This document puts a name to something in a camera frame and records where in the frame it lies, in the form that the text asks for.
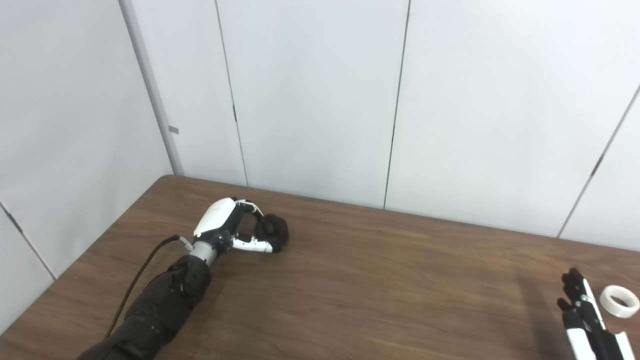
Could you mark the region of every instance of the black cable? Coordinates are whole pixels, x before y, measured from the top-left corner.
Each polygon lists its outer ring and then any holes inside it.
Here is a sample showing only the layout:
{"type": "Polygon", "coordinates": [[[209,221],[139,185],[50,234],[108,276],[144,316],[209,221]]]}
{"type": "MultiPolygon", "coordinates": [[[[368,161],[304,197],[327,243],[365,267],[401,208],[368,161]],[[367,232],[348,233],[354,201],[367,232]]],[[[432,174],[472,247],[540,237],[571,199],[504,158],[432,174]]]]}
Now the black cable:
{"type": "Polygon", "coordinates": [[[136,285],[136,282],[138,281],[138,278],[140,277],[140,275],[142,275],[142,272],[145,270],[147,265],[149,265],[149,263],[151,262],[151,259],[154,258],[154,255],[156,254],[156,252],[158,250],[160,250],[161,247],[165,246],[166,244],[168,244],[168,243],[170,243],[172,241],[178,240],[179,238],[180,238],[180,235],[173,235],[170,238],[166,238],[163,241],[160,241],[160,243],[151,252],[151,254],[149,254],[149,257],[147,258],[145,263],[142,264],[142,266],[140,267],[140,270],[138,270],[138,273],[136,274],[136,276],[131,281],[131,284],[129,285],[129,288],[127,289],[127,292],[124,294],[124,298],[122,298],[122,302],[120,303],[120,306],[118,306],[118,311],[116,311],[116,315],[113,317],[113,320],[111,321],[111,325],[109,326],[109,329],[107,330],[107,334],[104,336],[105,339],[108,338],[111,335],[111,332],[113,332],[113,328],[116,326],[116,323],[118,322],[118,318],[120,317],[120,313],[122,312],[122,309],[124,308],[125,304],[127,303],[127,299],[129,298],[129,295],[131,294],[131,290],[133,290],[133,287],[136,285]]]}

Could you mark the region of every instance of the white wall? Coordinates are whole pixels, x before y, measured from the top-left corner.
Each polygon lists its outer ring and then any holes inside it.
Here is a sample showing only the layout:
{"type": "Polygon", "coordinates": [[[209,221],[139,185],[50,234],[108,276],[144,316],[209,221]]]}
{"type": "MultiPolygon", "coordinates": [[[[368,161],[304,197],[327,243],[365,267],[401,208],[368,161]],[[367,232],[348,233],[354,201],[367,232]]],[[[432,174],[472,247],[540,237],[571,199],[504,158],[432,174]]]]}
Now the white wall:
{"type": "Polygon", "coordinates": [[[170,165],[116,1],[7,2],[0,33],[0,195],[59,276],[170,165]]]}
{"type": "Polygon", "coordinates": [[[640,250],[640,101],[636,98],[561,237],[640,250]]]}
{"type": "Polygon", "coordinates": [[[413,0],[394,136],[407,1],[129,4],[187,176],[528,233],[640,83],[635,1],[413,0]]]}
{"type": "Polygon", "coordinates": [[[413,0],[387,209],[556,236],[640,83],[637,1],[413,0]]]}
{"type": "Polygon", "coordinates": [[[53,278],[0,209],[0,334],[51,285],[53,278]]]}
{"type": "Polygon", "coordinates": [[[407,1],[218,6],[249,186],[381,208],[407,1]]]}
{"type": "Polygon", "coordinates": [[[126,0],[185,176],[246,185],[213,0],[126,0]]]}

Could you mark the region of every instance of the white tape roll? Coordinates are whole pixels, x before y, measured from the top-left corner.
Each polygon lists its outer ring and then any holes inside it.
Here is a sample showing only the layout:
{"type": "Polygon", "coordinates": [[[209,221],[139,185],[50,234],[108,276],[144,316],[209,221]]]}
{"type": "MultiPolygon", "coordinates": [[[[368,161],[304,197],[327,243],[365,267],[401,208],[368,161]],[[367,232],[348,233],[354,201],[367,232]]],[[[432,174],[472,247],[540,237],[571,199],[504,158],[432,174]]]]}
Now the white tape roll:
{"type": "Polygon", "coordinates": [[[640,309],[640,300],[629,289],[618,285],[609,285],[600,294],[600,305],[613,316],[618,318],[630,318],[640,309]],[[622,300],[627,306],[620,304],[611,297],[622,300]]]}

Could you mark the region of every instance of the black forearm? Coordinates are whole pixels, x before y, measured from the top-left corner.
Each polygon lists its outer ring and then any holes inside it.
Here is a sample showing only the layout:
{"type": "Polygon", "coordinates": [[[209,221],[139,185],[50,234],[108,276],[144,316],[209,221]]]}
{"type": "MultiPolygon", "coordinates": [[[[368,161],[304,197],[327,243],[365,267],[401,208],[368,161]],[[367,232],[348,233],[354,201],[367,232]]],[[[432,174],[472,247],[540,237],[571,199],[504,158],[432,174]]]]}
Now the black forearm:
{"type": "Polygon", "coordinates": [[[209,266],[184,256],[147,285],[122,325],[77,360],[151,360],[171,341],[211,282],[209,266]]]}

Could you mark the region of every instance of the robotic arm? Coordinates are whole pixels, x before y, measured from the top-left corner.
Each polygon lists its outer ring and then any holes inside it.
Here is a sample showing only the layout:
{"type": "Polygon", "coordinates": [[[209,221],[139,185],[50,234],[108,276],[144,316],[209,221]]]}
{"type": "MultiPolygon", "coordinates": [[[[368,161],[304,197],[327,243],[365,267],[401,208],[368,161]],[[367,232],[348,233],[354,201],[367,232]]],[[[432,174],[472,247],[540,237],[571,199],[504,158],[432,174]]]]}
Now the robotic arm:
{"type": "Polygon", "coordinates": [[[174,339],[204,297],[211,282],[209,267],[220,254],[232,247],[280,252],[289,238],[283,218],[263,215],[254,203],[235,198],[211,205],[193,234],[193,244],[185,244],[189,254],[151,280],[127,310],[122,325],[77,360],[152,360],[174,339]],[[257,219],[253,234],[237,233],[240,221],[249,213],[257,219]]]}
{"type": "Polygon", "coordinates": [[[602,321],[591,287],[576,268],[563,274],[564,293],[558,299],[566,335],[576,360],[635,360],[626,332],[610,333],[602,321]]]}

